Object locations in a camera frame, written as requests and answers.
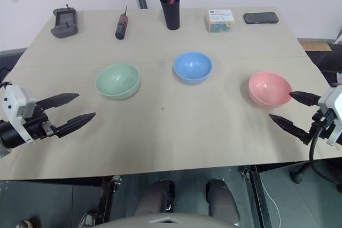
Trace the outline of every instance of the robotic arm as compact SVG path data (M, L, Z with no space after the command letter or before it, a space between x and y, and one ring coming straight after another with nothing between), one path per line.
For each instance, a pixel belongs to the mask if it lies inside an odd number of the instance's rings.
M57 108L79 96L78 93L62 93L36 101L26 89L5 82L3 111L9 121L0 120L0 159L11 149L24 143L34 143L36 139L58 136L59 138L83 127L95 113L83 114L66 124L56 127L51 124L46 109Z
M293 122L270 114L271 119L286 132L299 138L304 144L310 142L309 159L313 170L324 179L340 185L340 182L320 173L314 164L314 149L319 137L328 139L327 143L331 146L335 143L342 145L342 85L331 88L324 96L320 97L312 93L290 92L290 96L298 102L307 106L317 105L320 108L313 115L313 123L309 133L293 125Z

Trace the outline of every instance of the bowl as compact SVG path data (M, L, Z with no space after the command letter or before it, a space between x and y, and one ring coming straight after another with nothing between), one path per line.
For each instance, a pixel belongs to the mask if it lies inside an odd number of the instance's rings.
M261 107L274 108L291 100L289 82L273 72L259 72L250 78L249 95Z
M174 70L177 76L189 84L203 82L212 70L210 59L198 52L188 52L180 55L174 62Z
M114 64L101 71L95 80L97 91L114 99L134 95L140 86L138 70L129 64Z

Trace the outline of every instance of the smartphone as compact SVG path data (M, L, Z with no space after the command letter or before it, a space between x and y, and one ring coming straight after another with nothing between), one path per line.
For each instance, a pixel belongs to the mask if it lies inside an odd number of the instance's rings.
M274 12L269 13L245 13L244 20L247 24L277 23L279 21Z

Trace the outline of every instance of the small box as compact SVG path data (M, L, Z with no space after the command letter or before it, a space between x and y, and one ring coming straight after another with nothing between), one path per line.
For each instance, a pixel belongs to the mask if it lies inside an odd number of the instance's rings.
M231 10L209 10L208 16L208 30L209 32L227 32L232 29L235 22Z

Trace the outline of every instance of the pen holder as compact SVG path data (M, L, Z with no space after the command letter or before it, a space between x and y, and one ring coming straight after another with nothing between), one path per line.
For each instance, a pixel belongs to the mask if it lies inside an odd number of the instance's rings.
M168 4L166 0L160 0L166 27L170 30L176 30L180 27L180 0L175 0L175 3Z

